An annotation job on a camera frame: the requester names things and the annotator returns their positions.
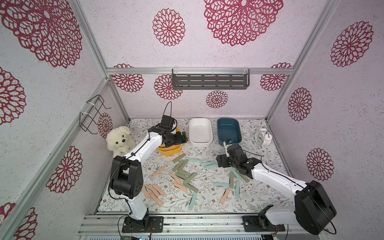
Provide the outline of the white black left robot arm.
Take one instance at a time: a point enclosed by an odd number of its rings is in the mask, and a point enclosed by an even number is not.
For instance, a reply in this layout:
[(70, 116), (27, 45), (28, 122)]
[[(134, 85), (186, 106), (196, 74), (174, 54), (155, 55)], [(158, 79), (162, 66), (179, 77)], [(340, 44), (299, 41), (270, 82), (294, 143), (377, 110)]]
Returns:
[(143, 222), (148, 216), (141, 191), (144, 186), (142, 164), (160, 146), (169, 148), (188, 142), (185, 132), (172, 133), (168, 128), (153, 126), (145, 138), (125, 156), (116, 156), (111, 167), (109, 189), (125, 200), (131, 210), (129, 218)]

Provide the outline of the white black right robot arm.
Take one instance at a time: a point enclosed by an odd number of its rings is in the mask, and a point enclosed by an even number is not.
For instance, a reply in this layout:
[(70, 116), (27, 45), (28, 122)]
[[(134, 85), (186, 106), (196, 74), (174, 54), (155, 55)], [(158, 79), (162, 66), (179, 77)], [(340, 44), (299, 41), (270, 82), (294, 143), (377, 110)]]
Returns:
[(282, 174), (264, 164), (261, 155), (249, 158), (247, 152), (232, 141), (225, 141), (223, 146), (225, 154), (216, 157), (219, 167), (232, 167), (250, 179), (269, 185), (294, 203), (292, 206), (268, 205), (262, 209), (257, 216), (260, 229), (296, 225), (312, 235), (319, 235), (332, 224), (337, 211), (322, 184)]

